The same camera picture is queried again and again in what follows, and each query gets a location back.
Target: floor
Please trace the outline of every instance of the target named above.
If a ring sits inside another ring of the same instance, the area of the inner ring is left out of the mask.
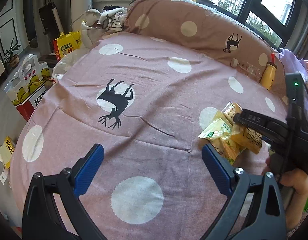
[[[31,49],[28,54],[36,54],[39,56],[37,49]],[[20,58],[20,63],[23,62],[26,55],[27,54]],[[16,143],[23,127],[26,124],[25,119],[20,115],[3,91],[4,87],[11,80],[18,67],[16,67],[9,74],[6,81],[0,87],[0,146],[3,144],[6,136],[11,137],[11,139]],[[0,162],[0,175],[2,171],[3,163]],[[2,214],[7,215],[11,226],[20,227],[22,225],[22,214],[16,206],[8,180],[9,178],[5,181],[4,185],[0,181],[0,211]]]

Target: window frame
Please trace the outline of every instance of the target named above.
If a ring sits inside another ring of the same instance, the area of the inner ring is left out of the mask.
[[[264,39],[270,46],[272,46],[275,49],[278,49],[281,47],[285,47],[288,40],[290,39],[301,10],[301,5],[302,5],[302,0],[293,0],[285,25],[283,25],[280,22],[280,20],[277,19],[262,4],[262,0],[244,0],[237,16],[224,10],[223,8],[217,5],[213,5],[212,7],[216,8],[219,12],[233,18],[234,20],[243,24],[247,28],[251,29],[252,31],[257,33],[262,39]],[[276,47],[261,32],[259,32],[246,22],[250,12],[259,17],[263,22],[265,22],[282,39],[282,42],[278,47]]]

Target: white tag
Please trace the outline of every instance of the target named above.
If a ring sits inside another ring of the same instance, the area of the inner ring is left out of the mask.
[[[7,179],[7,175],[5,174],[5,172],[3,171],[0,175],[0,180],[2,182],[2,184],[4,185],[5,180]]]

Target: white roll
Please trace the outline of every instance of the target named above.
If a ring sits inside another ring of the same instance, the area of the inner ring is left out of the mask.
[[[87,10],[91,9],[91,0],[71,0],[71,19],[73,31],[79,31],[81,21],[78,18]]]

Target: black deer print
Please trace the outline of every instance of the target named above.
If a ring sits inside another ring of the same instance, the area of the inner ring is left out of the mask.
[[[130,85],[126,91],[124,92],[123,95],[121,94],[116,94],[115,93],[115,87],[118,85],[118,84],[121,84],[123,83],[124,81],[120,81],[118,83],[116,83],[114,86],[111,87],[110,89],[110,83],[114,80],[115,78],[111,79],[110,82],[108,82],[107,86],[106,86],[106,90],[97,98],[97,99],[103,99],[105,101],[108,101],[110,103],[112,103],[113,105],[116,106],[116,110],[115,108],[112,108],[112,111],[110,113],[110,115],[103,115],[101,116],[99,119],[98,122],[102,122],[102,123],[105,123],[105,127],[106,127],[106,119],[108,118],[109,120],[112,119],[113,117],[115,117],[115,123],[112,124],[110,127],[113,126],[112,129],[114,129],[116,127],[116,125],[118,125],[118,128],[120,127],[120,125],[122,125],[121,123],[121,120],[118,118],[119,115],[121,113],[123,113],[123,111],[125,110],[125,108],[127,107],[128,105],[128,100],[131,100],[133,99],[133,90],[130,88],[132,87],[132,85],[135,85],[135,84],[132,84]],[[129,97],[126,97],[126,94],[128,93],[128,91],[131,91],[131,95]]]
[[[239,44],[239,42],[240,42],[241,39],[242,39],[242,35],[241,35],[241,38],[238,39],[238,34],[237,34],[237,39],[236,39],[236,41],[233,40],[233,37],[234,37],[234,33],[233,33],[232,36],[230,36],[230,37],[228,38],[228,41],[227,41],[227,43],[226,43],[226,48],[223,49],[224,52],[231,53],[231,46],[235,46],[235,47],[238,48],[238,44]]]

